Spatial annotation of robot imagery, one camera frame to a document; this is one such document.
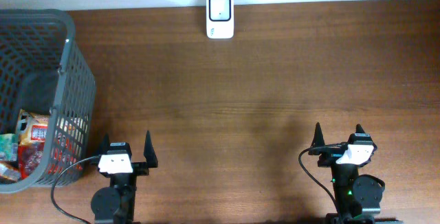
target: black cable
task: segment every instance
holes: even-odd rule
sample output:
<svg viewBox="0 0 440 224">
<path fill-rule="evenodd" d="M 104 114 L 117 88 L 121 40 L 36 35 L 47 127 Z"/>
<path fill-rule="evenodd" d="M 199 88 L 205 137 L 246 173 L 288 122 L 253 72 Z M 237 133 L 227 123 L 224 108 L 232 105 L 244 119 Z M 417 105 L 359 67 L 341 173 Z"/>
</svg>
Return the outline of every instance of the black cable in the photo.
<svg viewBox="0 0 440 224">
<path fill-rule="evenodd" d="M 70 218 L 72 218 L 72 219 L 74 219 L 74 220 L 76 220 L 76 221 L 81 222 L 81 223 L 91 224 L 90 222 L 86 221 L 85 219 L 81 219 L 81 218 L 79 218 L 79 217 L 77 217 L 77 216 L 74 216 L 73 214 L 69 214 L 69 213 L 67 213 L 67 212 L 64 211 L 62 208 L 60 208 L 60 206 L 58 206 L 58 204 L 56 204 L 56 202 L 55 202 L 55 198 L 54 198 L 54 191 L 55 191 L 56 183 L 58 183 L 58 180 L 60 180 L 61 176 L 63 176 L 63 174 L 64 174 L 65 172 L 67 172 L 67 170 L 69 170 L 70 168 L 72 168 L 72 167 L 74 167 L 74 166 L 76 166 L 76 165 L 78 165 L 78 164 L 80 164 L 80 163 L 83 163 L 83 162 L 86 162 L 86 161 L 92 160 L 92 159 L 99 159 L 100 157 L 101 157 L 101 155 L 96 155 L 96 156 L 89 157 L 89 158 L 86 158 L 86 159 L 81 159 L 80 161 L 78 161 L 78 162 L 76 162 L 76 163 L 73 163 L 72 165 L 68 166 L 66 169 L 64 169 L 64 171 L 62 171 L 62 172 L 57 176 L 57 178 L 56 178 L 55 181 L 54 181 L 54 184 L 52 185 L 52 189 L 50 190 L 50 199 L 52 200 L 52 203 L 54 204 L 55 208 L 56 208 L 59 212 L 61 212 L 62 214 L 64 214 L 65 216 L 68 216 L 68 217 L 70 217 Z"/>
<path fill-rule="evenodd" d="M 329 145 L 325 145 L 325 146 L 311 147 L 311 148 L 308 148 L 308 149 L 304 149 L 300 153 L 300 155 L 298 156 L 298 161 L 300 163 L 301 168 L 305 171 L 305 173 L 307 175 L 309 175 L 311 180 L 315 181 L 315 183 L 317 183 L 322 189 L 324 189 L 325 192 L 327 192 L 327 194 L 330 196 L 331 200 L 333 201 L 333 204 L 335 205 L 336 212 L 338 213 L 339 222 L 342 222 L 342 217 L 341 217 L 341 213 L 339 212 L 338 204 L 336 203 L 336 200 L 333 197 L 333 195 L 331 194 L 331 192 L 329 191 L 329 189 L 327 189 L 323 184 L 321 184 L 317 179 L 315 179 L 315 177 L 313 177 L 313 175 L 311 175 L 310 172 L 304 167 L 303 162 L 301 161 L 302 155 L 304 155 L 305 153 L 307 153 L 307 152 L 309 152 L 311 150 L 319 150 L 319 149 L 333 147 L 333 146 L 341 146 L 341 144 L 329 144 Z"/>
</svg>

